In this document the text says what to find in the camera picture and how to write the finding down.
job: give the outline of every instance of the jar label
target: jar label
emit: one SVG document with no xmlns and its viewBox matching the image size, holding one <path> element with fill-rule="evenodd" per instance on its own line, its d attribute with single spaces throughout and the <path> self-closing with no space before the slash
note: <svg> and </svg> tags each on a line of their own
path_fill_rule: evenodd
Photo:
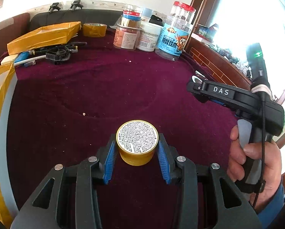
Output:
<svg viewBox="0 0 285 229">
<path fill-rule="evenodd" d="M 118 145 L 125 151 L 141 154 L 151 151 L 158 142 L 158 133 L 145 121 L 129 121 L 117 132 Z"/>
<path fill-rule="evenodd" d="M 114 45 L 124 49 L 134 49 L 138 33 L 128 33 L 116 29 Z"/>
<path fill-rule="evenodd" d="M 140 38 L 138 41 L 137 48 L 138 49 L 146 48 L 146 49 L 154 50 L 158 36 L 159 36 L 158 34 L 156 35 L 156 34 L 147 33 L 145 31 L 142 31 L 140 33 Z"/>
<path fill-rule="evenodd" d="M 158 39 L 157 47 L 167 53 L 180 56 L 189 33 L 165 24 Z"/>
</svg>

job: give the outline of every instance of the human hand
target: human hand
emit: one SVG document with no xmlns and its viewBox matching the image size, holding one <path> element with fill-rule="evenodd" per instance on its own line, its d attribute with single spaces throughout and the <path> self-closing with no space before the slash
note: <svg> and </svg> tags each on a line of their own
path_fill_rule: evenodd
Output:
<svg viewBox="0 0 285 229">
<path fill-rule="evenodd" d="M 227 174 L 233 182 L 242 180 L 244 178 L 244 164 L 246 157 L 252 159 L 261 159 L 261 143 L 251 143 L 244 146 L 242 149 L 239 144 L 239 130 L 238 126 L 234 126 L 231 131 L 231 148 L 228 160 Z M 265 168 L 264 180 L 266 185 L 264 191 L 259 193 L 257 203 L 255 206 L 256 211 L 261 211 L 271 201 L 272 196 L 276 193 L 280 182 L 282 172 L 282 157 L 280 149 L 272 140 L 271 143 L 265 142 Z M 255 193 L 250 195 L 250 203 L 253 204 Z"/>
</svg>

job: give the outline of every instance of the tape roll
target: tape roll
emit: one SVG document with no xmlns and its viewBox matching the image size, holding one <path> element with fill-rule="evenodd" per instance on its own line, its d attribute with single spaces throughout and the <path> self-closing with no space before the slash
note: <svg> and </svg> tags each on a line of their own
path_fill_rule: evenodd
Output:
<svg viewBox="0 0 285 229">
<path fill-rule="evenodd" d="M 83 35 L 87 37 L 104 37 L 106 27 L 105 24 L 85 23 L 83 24 Z"/>
<path fill-rule="evenodd" d="M 156 128 L 146 121 L 124 123 L 116 133 L 121 158 L 133 166 L 148 163 L 154 155 L 158 137 Z"/>
</svg>

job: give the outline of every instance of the purple carpet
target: purple carpet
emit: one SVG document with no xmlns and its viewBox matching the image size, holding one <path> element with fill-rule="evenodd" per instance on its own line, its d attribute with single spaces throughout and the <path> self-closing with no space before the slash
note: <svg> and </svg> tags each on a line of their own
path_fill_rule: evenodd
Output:
<svg viewBox="0 0 285 229">
<path fill-rule="evenodd" d="M 44 60 L 16 69 L 7 160 L 19 208 L 54 165 L 80 163 L 105 146 L 120 125 L 135 119 L 153 124 L 193 162 L 227 168 L 236 119 L 229 109 L 201 104 L 186 91 L 201 67 L 186 56 L 171 62 L 154 52 L 115 49 L 113 37 L 108 31 L 104 38 L 80 36 L 75 41 L 88 46 L 67 63 Z M 112 180 L 98 197 L 104 229 L 167 229 L 176 188 L 166 185 L 156 156 L 140 167 L 118 156 Z"/>
</svg>

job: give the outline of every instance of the das logo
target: das logo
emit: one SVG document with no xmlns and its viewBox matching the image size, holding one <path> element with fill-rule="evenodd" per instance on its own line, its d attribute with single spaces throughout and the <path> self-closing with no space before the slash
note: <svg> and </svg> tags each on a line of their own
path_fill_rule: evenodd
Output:
<svg viewBox="0 0 285 229">
<path fill-rule="evenodd" d="M 216 92 L 216 93 L 223 94 L 223 95 L 228 95 L 228 92 L 229 92 L 228 89 L 218 88 L 216 86 L 214 86 L 214 90 L 213 91 Z"/>
</svg>

